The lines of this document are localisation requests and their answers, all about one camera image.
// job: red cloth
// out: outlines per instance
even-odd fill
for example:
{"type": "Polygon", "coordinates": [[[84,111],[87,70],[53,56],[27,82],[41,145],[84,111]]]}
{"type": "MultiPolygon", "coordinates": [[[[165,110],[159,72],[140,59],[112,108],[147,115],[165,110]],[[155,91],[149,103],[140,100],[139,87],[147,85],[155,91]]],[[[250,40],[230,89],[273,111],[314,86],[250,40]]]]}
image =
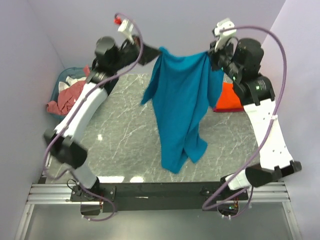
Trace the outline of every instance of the red cloth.
{"type": "Polygon", "coordinates": [[[46,111],[51,114],[67,115],[80,97],[85,84],[86,81],[77,81],[72,86],[61,91],[58,96],[58,101],[50,101],[47,104],[46,111]]]}
{"type": "Polygon", "coordinates": [[[224,82],[222,85],[221,96],[213,108],[217,113],[230,113],[230,112],[242,112],[244,107],[238,96],[235,94],[232,83],[224,82]]]}
{"type": "Polygon", "coordinates": [[[83,72],[84,72],[84,74],[85,74],[86,77],[89,76],[89,74],[90,74],[89,65],[86,65],[86,66],[83,68],[83,72]]]}

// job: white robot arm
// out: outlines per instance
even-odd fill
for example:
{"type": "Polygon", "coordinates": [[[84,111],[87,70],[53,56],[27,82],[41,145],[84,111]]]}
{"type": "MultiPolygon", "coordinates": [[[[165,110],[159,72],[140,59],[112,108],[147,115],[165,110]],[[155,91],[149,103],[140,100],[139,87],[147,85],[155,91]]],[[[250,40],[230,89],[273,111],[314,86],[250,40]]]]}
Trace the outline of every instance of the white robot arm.
{"type": "Polygon", "coordinates": [[[79,144],[84,130],[97,108],[117,84],[119,78],[116,76],[119,70],[136,61],[140,65],[146,65],[161,54],[156,48],[146,44],[141,46],[139,37],[132,35],[133,24],[128,19],[122,21],[115,17],[115,23],[119,24],[118,31],[126,37],[126,40],[121,47],[118,47],[115,40],[109,36],[97,41],[94,51],[96,58],[93,60],[91,72],[81,95],[63,121],[55,129],[46,130],[43,135],[48,146],[52,144],[54,138],[58,138],[50,148],[51,155],[61,164],[69,165],[82,186],[94,193],[99,187],[99,179],[88,166],[87,151],[79,144]],[[108,77],[114,79],[102,84],[108,77]]]}
{"type": "Polygon", "coordinates": [[[229,182],[229,190],[234,191],[250,186],[260,187],[300,171],[300,162],[294,161],[288,151],[278,116],[273,115],[276,101],[272,84],[259,73],[264,55],[261,44],[251,38],[242,38],[234,51],[230,39],[234,38],[236,29],[229,18],[219,22],[212,32],[217,37],[208,52],[212,69],[223,70],[233,81],[233,90],[250,119],[258,146],[262,145],[266,133],[268,135],[259,152],[259,164],[247,166],[235,177],[231,174],[221,181],[229,182]],[[271,120],[273,124],[268,131],[271,120]]]}

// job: white cable clip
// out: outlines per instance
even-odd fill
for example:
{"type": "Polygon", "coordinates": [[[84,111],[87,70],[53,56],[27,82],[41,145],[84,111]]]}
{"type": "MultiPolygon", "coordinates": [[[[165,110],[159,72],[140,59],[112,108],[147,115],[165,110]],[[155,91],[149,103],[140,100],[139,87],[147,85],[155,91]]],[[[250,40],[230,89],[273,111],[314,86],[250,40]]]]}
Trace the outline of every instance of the white cable clip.
{"type": "Polygon", "coordinates": [[[132,44],[135,44],[135,41],[132,37],[132,30],[134,25],[128,19],[124,19],[121,25],[118,28],[118,32],[122,33],[126,39],[128,39],[132,44]]]}
{"type": "Polygon", "coordinates": [[[276,114],[276,115],[272,115],[272,116],[271,116],[271,119],[272,119],[272,120],[277,120],[277,119],[278,119],[278,115],[277,115],[277,114],[276,114]]]}

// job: black base bar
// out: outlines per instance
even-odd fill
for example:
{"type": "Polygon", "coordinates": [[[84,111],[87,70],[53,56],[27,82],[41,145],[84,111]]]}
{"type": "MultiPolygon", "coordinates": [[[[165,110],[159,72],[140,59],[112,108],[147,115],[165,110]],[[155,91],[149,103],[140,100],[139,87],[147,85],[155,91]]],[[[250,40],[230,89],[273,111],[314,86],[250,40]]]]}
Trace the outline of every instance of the black base bar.
{"type": "MultiPolygon", "coordinates": [[[[143,211],[143,210],[187,210],[201,209],[203,203],[219,187],[220,181],[212,182],[163,182],[163,183],[100,183],[100,193],[114,202],[118,211],[143,211]]],[[[225,198],[240,191],[223,191],[215,201],[225,198]]],[[[248,193],[238,196],[238,200],[247,200],[248,193]]],[[[98,199],[90,199],[79,186],[74,186],[70,197],[71,202],[98,202],[98,199]]],[[[83,206],[83,215],[93,215],[94,206],[83,206]]],[[[103,203],[102,212],[112,212],[112,206],[108,202],[103,203]]]]}

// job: red connector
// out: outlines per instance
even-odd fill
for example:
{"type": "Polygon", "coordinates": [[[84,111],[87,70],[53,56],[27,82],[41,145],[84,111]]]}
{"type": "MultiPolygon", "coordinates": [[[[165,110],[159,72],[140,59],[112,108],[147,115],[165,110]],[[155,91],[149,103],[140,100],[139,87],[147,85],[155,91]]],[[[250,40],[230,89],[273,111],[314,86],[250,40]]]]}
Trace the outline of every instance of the red connector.
{"type": "Polygon", "coordinates": [[[115,24],[117,24],[117,25],[121,25],[121,24],[122,24],[122,20],[121,20],[121,18],[120,18],[120,17],[118,17],[118,16],[117,16],[117,17],[115,17],[115,18],[114,18],[114,23],[115,23],[115,24]]]}

